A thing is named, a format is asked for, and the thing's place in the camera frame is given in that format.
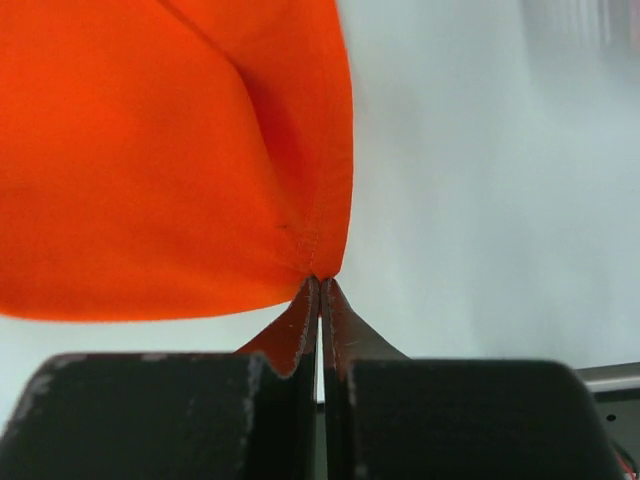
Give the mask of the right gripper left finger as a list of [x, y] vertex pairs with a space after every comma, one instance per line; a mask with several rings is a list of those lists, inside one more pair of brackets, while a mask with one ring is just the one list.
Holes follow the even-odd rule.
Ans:
[[5, 479], [311, 479], [320, 285], [232, 353], [67, 353], [24, 388]]

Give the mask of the orange t-shirt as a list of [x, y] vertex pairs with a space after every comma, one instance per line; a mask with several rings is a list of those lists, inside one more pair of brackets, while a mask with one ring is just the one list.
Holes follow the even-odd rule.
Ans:
[[1, 311], [212, 317], [343, 262], [350, 69], [333, 1], [5, 1]]

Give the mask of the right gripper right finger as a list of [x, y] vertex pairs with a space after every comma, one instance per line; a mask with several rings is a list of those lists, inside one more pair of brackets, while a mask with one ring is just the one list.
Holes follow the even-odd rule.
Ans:
[[541, 360], [412, 359], [320, 290], [332, 479], [620, 479], [593, 397]]

